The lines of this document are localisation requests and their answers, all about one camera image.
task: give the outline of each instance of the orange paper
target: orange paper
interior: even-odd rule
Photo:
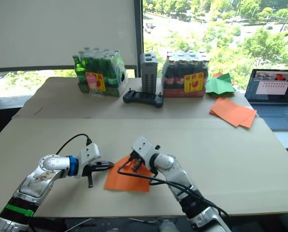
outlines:
[[[104,189],[114,189],[122,191],[141,191],[149,192],[149,180],[134,176],[121,175],[117,173],[118,168],[123,165],[129,156],[124,157],[118,161],[113,168],[110,169],[109,175],[107,176]],[[136,164],[136,160],[128,163],[121,171],[125,173],[139,174],[151,176],[151,172],[146,169],[146,167],[141,164],[136,173],[133,172],[132,168]]]
[[[233,103],[229,98],[218,98],[210,113],[216,115],[230,124],[250,128],[256,116],[255,110]]]

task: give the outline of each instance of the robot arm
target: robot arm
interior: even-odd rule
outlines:
[[[137,157],[145,163],[152,173],[161,172],[168,182],[172,182],[188,189],[188,193],[181,189],[169,186],[172,194],[182,206],[193,230],[205,230],[206,232],[230,232],[227,224],[212,207],[212,203],[204,200],[194,182],[188,177],[174,156],[161,154],[144,137],[139,137],[132,145],[131,156]]]
[[[79,156],[44,156],[36,170],[28,175],[17,187],[12,198],[0,213],[0,232],[24,232],[28,229],[31,217],[45,200],[54,181],[67,176],[88,177],[92,187],[91,172],[103,171],[113,166],[106,161],[95,162],[100,158],[98,146],[89,144]]]

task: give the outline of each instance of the black controller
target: black controller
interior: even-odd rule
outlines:
[[[163,106],[163,95],[161,95],[161,93],[142,93],[129,89],[129,91],[124,95],[123,100],[125,103],[141,102],[154,105],[157,108],[161,108]]]

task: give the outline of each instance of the laptop screen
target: laptop screen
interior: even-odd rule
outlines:
[[[245,97],[249,102],[288,104],[288,70],[254,69]]]

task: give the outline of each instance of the blue ring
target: blue ring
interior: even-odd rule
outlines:
[[[73,176],[75,172],[76,158],[74,158],[73,156],[69,156],[69,159],[70,159],[70,171],[68,176]]]

